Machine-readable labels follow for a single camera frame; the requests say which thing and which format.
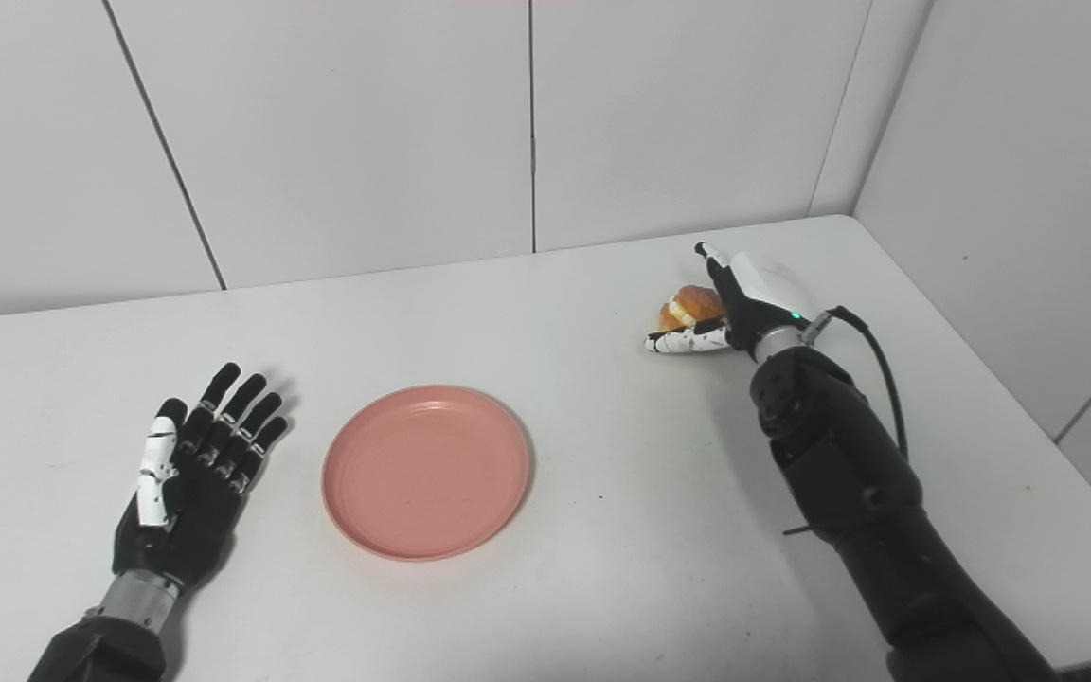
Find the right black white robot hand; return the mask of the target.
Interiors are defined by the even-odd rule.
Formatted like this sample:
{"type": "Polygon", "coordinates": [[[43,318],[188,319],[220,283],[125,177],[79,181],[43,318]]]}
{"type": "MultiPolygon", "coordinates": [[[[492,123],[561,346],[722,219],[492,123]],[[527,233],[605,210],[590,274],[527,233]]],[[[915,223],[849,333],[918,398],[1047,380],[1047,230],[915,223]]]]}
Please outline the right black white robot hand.
{"type": "Polygon", "coordinates": [[[642,342],[654,354],[746,352],[755,363],[777,352],[814,344],[815,326],[798,306],[769,290],[763,271],[746,252],[728,256],[710,242],[697,242],[710,289],[688,286],[672,295],[664,314],[669,330],[655,330],[642,342]]]}

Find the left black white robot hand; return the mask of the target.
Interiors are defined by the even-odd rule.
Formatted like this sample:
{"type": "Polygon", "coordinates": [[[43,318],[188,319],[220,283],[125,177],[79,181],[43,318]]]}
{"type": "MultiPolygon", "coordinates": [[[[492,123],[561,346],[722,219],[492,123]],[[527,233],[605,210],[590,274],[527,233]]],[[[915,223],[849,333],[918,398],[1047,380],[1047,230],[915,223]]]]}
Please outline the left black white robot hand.
{"type": "Polygon", "coordinates": [[[113,536],[113,575],[143,571],[194,590],[220,566],[269,448],[289,431],[268,376],[226,363],[194,404],[152,419],[133,496],[113,536]]]}

